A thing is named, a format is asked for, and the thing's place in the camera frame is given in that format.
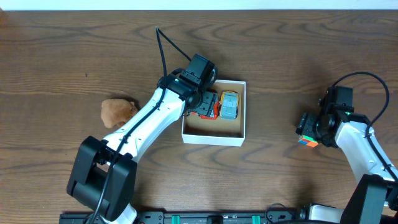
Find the colourful puzzle cube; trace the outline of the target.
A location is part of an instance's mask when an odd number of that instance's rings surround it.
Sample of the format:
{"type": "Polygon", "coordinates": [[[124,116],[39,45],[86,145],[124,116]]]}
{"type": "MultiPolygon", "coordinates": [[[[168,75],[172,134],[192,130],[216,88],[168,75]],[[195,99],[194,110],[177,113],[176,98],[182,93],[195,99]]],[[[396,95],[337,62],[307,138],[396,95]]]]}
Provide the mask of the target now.
{"type": "Polygon", "coordinates": [[[318,142],[316,140],[306,135],[300,135],[298,142],[309,147],[318,146],[318,142]]]}

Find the brown plush toy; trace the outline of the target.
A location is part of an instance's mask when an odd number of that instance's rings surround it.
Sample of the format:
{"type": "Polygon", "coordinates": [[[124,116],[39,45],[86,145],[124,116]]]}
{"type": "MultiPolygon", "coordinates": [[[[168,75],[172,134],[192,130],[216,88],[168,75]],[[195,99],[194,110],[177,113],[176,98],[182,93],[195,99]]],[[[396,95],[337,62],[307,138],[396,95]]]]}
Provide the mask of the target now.
{"type": "Polygon", "coordinates": [[[133,101],[107,99],[101,103],[101,119],[106,128],[124,126],[139,110],[133,101]]]}

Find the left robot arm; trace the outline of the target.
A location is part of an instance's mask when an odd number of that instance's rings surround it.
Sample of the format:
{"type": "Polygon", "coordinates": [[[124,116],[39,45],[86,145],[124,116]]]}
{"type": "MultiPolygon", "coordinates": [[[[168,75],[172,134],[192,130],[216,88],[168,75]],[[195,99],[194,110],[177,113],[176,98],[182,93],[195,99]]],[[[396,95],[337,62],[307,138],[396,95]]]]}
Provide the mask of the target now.
{"type": "Polygon", "coordinates": [[[134,223],[137,165],[162,131],[183,114],[208,115],[217,99],[213,81],[169,74],[159,80],[147,104],[126,124],[98,140],[88,136],[78,148],[67,193],[93,213],[83,223],[134,223]]]}

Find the yellow grey toy car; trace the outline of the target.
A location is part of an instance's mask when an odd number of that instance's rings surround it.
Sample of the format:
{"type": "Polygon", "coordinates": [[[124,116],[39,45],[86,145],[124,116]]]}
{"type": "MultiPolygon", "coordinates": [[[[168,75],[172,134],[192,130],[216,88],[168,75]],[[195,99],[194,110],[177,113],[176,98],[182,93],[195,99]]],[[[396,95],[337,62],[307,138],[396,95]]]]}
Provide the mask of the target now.
{"type": "Polygon", "coordinates": [[[234,120],[238,115],[239,94],[235,91],[223,91],[220,98],[221,119],[234,120]]]}

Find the black mounting rail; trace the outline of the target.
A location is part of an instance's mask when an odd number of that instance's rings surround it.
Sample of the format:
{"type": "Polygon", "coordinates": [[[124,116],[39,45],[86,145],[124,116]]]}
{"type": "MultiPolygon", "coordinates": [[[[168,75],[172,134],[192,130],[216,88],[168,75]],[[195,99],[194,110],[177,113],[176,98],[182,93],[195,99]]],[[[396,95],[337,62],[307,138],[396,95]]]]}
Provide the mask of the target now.
{"type": "Polygon", "coordinates": [[[138,212],[130,205],[114,224],[350,223],[343,209],[311,204],[300,210],[273,204],[264,212],[138,212]]]}

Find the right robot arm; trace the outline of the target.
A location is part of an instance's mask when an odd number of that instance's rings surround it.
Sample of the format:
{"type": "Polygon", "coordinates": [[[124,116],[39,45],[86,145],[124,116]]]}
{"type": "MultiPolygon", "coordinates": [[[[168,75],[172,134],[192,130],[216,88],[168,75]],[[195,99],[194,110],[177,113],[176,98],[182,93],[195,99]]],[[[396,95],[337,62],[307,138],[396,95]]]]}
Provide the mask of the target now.
{"type": "Polygon", "coordinates": [[[378,143],[368,118],[349,108],[304,113],[296,133],[300,143],[340,148],[357,181],[344,209],[311,205],[305,215],[309,223],[397,223],[397,215],[386,216],[388,207],[397,210],[397,167],[378,143]]]}

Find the red toy fire truck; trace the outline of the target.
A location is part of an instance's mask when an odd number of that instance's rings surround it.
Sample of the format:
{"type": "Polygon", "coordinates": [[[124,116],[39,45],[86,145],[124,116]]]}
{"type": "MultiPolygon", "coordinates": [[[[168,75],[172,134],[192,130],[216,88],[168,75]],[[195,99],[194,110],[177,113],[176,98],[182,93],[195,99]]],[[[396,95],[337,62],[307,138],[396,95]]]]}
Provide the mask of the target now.
{"type": "Polygon", "coordinates": [[[215,105],[215,116],[213,118],[204,118],[202,116],[199,116],[201,119],[210,119],[210,120],[214,120],[218,117],[218,107],[219,107],[219,100],[215,105]]]}

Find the white cardboard box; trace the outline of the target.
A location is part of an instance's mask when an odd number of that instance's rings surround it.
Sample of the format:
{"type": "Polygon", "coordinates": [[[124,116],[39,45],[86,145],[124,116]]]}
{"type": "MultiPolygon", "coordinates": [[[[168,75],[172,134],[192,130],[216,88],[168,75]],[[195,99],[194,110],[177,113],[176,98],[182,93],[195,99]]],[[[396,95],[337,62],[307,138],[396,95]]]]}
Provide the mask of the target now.
{"type": "Polygon", "coordinates": [[[246,137],[246,83],[244,81],[217,80],[211,87],[218,94],[235,91],[239,95],[237,118],[201,119],[197,115],[182,118],[182,138],[186,144],[216,146],[242,146],[246,137]]]}

